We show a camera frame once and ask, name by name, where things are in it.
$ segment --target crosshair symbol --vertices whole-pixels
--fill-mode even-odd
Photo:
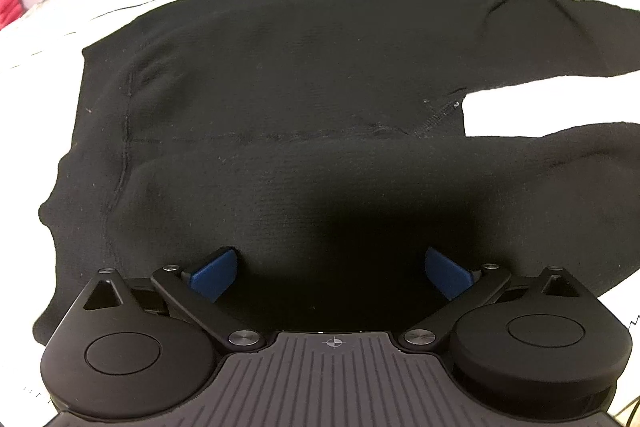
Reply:
[[[325,342],[325,344],[329,347],[333,347],[334,349],[336,347],[340,347],[343,342],[340,339],[336,339],[335,337],[332,339],[329,339],[328,341]]]

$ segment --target white bed sheet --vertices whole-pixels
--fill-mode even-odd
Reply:
[[[24,279],[8,269],[0,271],[3,328],[0,421],[4,427],[38,427],[54,413],[39,376],[43,348],[31,336],[31,325],[47,306],[55,284],[54,245],[49,231],[38,220],[37,208],[48,198],[58,161],[69,149],[82,74],[81,50],[138,15],[170,1],[173,0],[49,0],[0,32],[4,179],[11,180],[2,187],[0,250],[10,263],[28,269]],[[602,1],[640,10],[640,0]],[[620,83],[617,91],[620,97],[627,96],[638,80],[637,73],[614,79]],[[544,105],[545,97],[553,100],[564,89],[564,82],[575,81],[555,79],[546,84],[543,81],[539,105]],[[609,89],[611,82],[611,79],[591,79],[584,90],[596,97]],[[575,104],[572,104],[563,108],[562,118],[555,118],[552,112],[547,118],[552,124],[545,122],[541,126],[540,118],[530,118],[522,124],[522,115],[504,114],[488,125],[486,108],[493,110],[497,100],[492,96],[502,97],[502,103],[510,99],[506,90],[494,90],[479,94],[473,101],[473,110],[468,102],[471,97],[463,103],[465,128],[470,136],[488,131],[499,136],[514,136],[514,129],[517,129],[515,136],[541,136],[594,121],[640,123],[639,107],[625,107],[624,112],[617,112],[620,104],[611,100],[609,105],[605,104],[607,111],[602,113],[605,116],[592,115],[591,122],[585,121],[584,113],[574,111]],[[523,97],[513,95],[510,100],[519,100],[522,107],[526,106]],[[12,158],[12,151],[20,154]],[[640,314],[639,279],[640,275],[636,274],[634,279],[626,280],[602,297],[625,324]],[[627,376],[626,381],[631,382],[631,377]],[[621,385],[612,412],[617,412],[637,394],[640,394],[637,386]]]

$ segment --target black cable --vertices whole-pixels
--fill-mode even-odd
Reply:
[[[631,424],[633,423],[633,420],[634,420],[634,416],[638,412],[638,406],[640,406],[640,397],[638,397],[638,400],[636,401],[636,404],[634,405],[634,408],[632,409],[631,414],[629,415],[629,418],[626,420],[625,427],[631,427]]]

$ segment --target pink fabric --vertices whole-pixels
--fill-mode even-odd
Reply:
[[[24,14],[21,0],[0,0],[0,30]]]

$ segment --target round metal bolt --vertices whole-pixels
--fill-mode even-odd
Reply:
[[[234,331],[229,335],[229,342],[235,346],[253,346],[260,341],[260,333],[251,330]]]
[[[409,330],[404,334],[404,339],[415,346],[426,346],[436,339],[436,335],[429,330]]]

